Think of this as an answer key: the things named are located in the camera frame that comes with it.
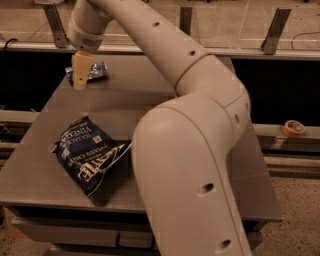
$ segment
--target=drawer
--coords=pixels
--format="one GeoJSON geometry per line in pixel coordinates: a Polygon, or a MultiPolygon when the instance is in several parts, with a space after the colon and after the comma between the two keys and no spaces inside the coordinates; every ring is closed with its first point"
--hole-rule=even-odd
{"type": "Polygon", "coordinates": [[[160,256],[159,251],[116,249],[74,245],[52,245],[52,256],[160,256]]]}
{"type": "Polygon", "coordinates": [[[157,249],[149,225],[32,217],[15,217],[12,224],[37,242],[157,249]]]}

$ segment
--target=blue chip bag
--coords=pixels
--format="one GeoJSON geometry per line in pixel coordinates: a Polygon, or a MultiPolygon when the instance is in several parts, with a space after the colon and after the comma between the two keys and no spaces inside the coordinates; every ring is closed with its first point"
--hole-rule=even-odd
{"type": "Polygon", "coordinates": [[[61,165],[89,197],[130,146],[131,141],[113,140],[85,116],[62,133],[55,152],[61,165]]]}

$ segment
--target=floor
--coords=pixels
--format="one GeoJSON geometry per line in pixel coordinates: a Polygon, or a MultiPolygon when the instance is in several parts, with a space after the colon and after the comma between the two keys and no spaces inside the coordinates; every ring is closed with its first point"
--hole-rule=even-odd
{"type": "MultiPolygon", "coordinates": [[[[58,6],[65,27],[72,2],[58,6]]],[[[180,6],[192,6],[191,36],[206,47],[234,49],[260,48],[276,7],[290,7],[279,48],[320,49],[319,0],[150,0],[150,5],[175,25],[180,6]],[[295,38],[309,32],[316,33],[295,38]]],[[[0,40],[11,37],[24,42],[52,42],[43,10],[32,0],[0,0],[0,40]]],[[[104,43],[133,44],[115,22],[108,27],[104,43]]],[[[254,250],[254,256],[320,256],[320,162],[312,162],[311,166],[299,166],[298,162],[282,167],[268,165],[284,221],[264,227],[264,242],[254,250]]],[[[49,256],[49,248],[49,244],[12,239],[6,223],[0,226],[0,256],[49,256]]]]}

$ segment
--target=cable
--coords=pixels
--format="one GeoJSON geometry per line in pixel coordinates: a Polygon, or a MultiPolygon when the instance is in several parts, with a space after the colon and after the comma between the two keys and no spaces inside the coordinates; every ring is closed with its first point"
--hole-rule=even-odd
{"type": "Polygon", "coordinates": [[[4,52],[6,51],[6,49],[8,48],[8,45],[11,43],[11,42],[15,42],[17,41],[18,39],[16,38],[11,38],[9,39],[6,44],[4,45],[4,47],[2,48],[2,60],[1,60],[1,73],[0,73],[0,88],[2,87],[2,80],[3,80],[3,67],[4,67],[4,52]]]}
{"type": "Polygon", "coordinates": [[[293,41],[294,41],[298,36],[302,36],[302,35],[315,35],[315,34],[320,34],[320,31],[300,33],[300,34],[295,35],[295,36],[292,38],[292,40],[291,40],[291,48],[294,50],[293,41]]]}

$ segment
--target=screw hole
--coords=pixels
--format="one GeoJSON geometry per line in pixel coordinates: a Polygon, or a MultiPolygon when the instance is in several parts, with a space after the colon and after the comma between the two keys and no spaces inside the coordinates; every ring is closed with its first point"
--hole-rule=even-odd
{"type": "Polygon", "coordinates": [[[237,126],[238,126],[238,128],[239,128],[239,127],[240,127],[240,117],[239,117],[237,114],[235,114],[235,115],[234,115],[234,118],[235,118],[236,123],[237,123],[237,126]]]}
{"type": "Polygon", "coordinates": [[[210,193],[212,191],[213,188],[214,188],[213,183],[208,183],[199,189],[198,195],[199,196],[206,196],[208,193],[210,193]]]}
{"type": "Polygon", "coordinates": [[[218,245],[216,253],[222,253],[224,250],[226,250],[231,245],[231,240],[227,239],[224,240],[222,243],[218,245]]]}

